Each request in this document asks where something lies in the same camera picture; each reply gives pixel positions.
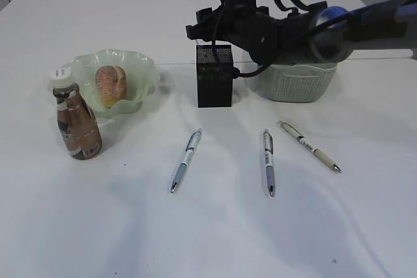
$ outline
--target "beige pen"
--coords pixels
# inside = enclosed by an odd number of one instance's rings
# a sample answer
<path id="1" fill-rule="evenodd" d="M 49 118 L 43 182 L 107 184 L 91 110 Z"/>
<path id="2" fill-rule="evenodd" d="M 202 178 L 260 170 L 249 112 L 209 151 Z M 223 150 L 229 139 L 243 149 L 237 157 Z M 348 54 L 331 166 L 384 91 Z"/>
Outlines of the beige pen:
<path id="1" fill-rule="evenodd" d="M 295 138 L 301 145 L 305 146 L 314 156 L 322 161 L 327 167 L 332 169 L 333 171 L 341 173 L 340 167 L 330 159 L 326 154 L 323 153 L 320 149 L 314 148 L 311 146 L 304 136 L 295 128 L 293 128 L 290 124 L 283 122 L 282 120 L 278 121 L 278 126 L 285 130 L 287 133 L 291 135 L 291 137 Z"/>

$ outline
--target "ballpoint pen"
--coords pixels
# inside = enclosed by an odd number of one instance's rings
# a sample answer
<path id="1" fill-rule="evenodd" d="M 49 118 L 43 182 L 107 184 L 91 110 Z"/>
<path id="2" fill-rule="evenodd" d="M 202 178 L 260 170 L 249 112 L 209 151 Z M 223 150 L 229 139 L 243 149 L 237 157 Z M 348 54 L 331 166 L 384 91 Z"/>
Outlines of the ballpoint pen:
<path id="1" fill-rule="evenodd" d="M 272 159 L 274 147 L 272 144 L 272 136 L 269 134 L 268 130 L 263 132 L 263 148 L 265 153 L 266 184 L 268 186 L 269 195 L 273 197 L 275 194 L 274 160 Z"/>
<path id="2" fill-rule="evenodd" d="M 311 144 L 309 144 L 304 136 L 295 128 L 293 128 L 290 124 L 278 121 L 278 126 L 285 130 L 287 133 L 291 135 L 291 137 L 295 138 L 301 145 L 305 146 L 317 159 L 322 161 L 327 167 L 332 169 L 333 171 L 341 173 L 341 168 L 330 159 L 326 154 L 323 153 L 320 149 L 314 148 Z"/>
<path id="3" fill-rule="evenodd" d="M 197 148 L 198 142 L 200 142 L 201 136 L 203 135 L 203 130 L 199 128 L 196 132 L 194 132 L 190 140 L 188 141 L 187 147 L 185 148 L 184 158 L 175 174 L 174 180 L 172 181 L 171 185 L 171 193 L 173 193 L 178 185 L 181 183 L 182 177 L 187 170 L 188 165 L 191 162 L 191 159 L 194 155 L 195 149 Z"/>

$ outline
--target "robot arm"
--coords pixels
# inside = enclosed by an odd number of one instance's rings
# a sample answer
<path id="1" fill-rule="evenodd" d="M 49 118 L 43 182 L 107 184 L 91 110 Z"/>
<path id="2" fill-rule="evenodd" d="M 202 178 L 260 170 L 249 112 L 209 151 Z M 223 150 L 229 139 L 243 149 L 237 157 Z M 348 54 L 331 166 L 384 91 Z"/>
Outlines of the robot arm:
<path id="1" fill-rule="evenodd" d="M 356 49 L 417 48 L 417 0 L 391 0 L 348 12 L 341 7 L 327 7 L 326 2 L 309 6 L 292 0 L 298 7 L 287 18 L 269 15 L 267 7 L 257 7 L 256 0 L 220 0 L 216 9 L 197 12 L 197 24 L 186 27 L 189 39 L 230 42 L 262 67 L 272 63 L 337 63 Z"/>

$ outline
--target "green bowl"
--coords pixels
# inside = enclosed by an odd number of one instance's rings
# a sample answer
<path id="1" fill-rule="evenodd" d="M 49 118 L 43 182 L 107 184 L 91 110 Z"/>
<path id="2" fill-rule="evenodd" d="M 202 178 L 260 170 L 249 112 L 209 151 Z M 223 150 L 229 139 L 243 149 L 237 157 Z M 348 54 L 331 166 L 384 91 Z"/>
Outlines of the green bowl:
<path id="1" fill-rule="evenodd" d="M 100 101 L 95 82 L 97 70 L 104 65 L 122 67 L 126 72 L 128 84 L 127 99 L 119 100 L 110 108 Z M 62 68 L 68 68 L 72 71 L 84 100 L 94 111 L 96 117 L 104 118 L 139 110 L 141 102 L 149 93 L 149 88 L 160 79 L 154 61 L 136 51 L 100 50 L 96 53 L 80 55 L 66 63 Z"/>

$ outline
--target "strap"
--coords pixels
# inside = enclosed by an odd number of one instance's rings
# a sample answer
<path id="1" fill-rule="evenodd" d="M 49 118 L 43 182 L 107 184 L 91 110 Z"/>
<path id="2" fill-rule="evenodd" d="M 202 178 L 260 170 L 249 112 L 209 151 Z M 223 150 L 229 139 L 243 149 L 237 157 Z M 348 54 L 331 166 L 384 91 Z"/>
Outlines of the strap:
<path id="1" fill-rule="evenodd" d="M 281 11 L 289 11 L 292 10 L 293 13 L 298 13 L 298 8 L 304 11 L 309 11 L 309 6 L 305 5 L 301 0 L 291 0 L 291 2 L 296 5 L 296 7 L 287 8 L 284 6 L 281 0 L 274 0 L 275 4 Z"/>

